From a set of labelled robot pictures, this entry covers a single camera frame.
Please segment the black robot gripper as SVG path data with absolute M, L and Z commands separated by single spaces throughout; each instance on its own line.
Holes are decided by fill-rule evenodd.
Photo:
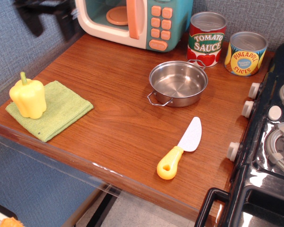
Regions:
M 15 0 L 13 4 L 30 32 L 36 37 L 44 31 L 39 18 L 41 14 L 56 15 L 66 42 L 77 33 L 72 15 L 76 9 L 73 0 Z

